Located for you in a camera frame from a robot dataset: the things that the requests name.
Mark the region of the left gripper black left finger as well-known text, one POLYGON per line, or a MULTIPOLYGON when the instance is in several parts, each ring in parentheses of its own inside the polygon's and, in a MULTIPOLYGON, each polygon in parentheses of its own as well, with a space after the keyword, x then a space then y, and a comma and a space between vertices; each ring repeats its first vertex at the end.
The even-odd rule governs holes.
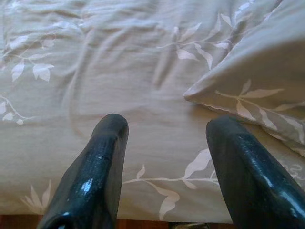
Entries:
POLYGON ((116 227, 128 135, 123 116, 108 114, 100 120, 63 174, 39 229, 116 227))

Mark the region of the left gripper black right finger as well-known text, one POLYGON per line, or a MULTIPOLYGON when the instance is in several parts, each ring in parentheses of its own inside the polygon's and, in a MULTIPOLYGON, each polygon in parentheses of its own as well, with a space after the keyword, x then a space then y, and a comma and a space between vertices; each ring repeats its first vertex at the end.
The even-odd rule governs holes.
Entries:
POLYGON ((304 191, 239 121, 228 116, 211 120, 206 139, 238 229, 304 228, 304 191))

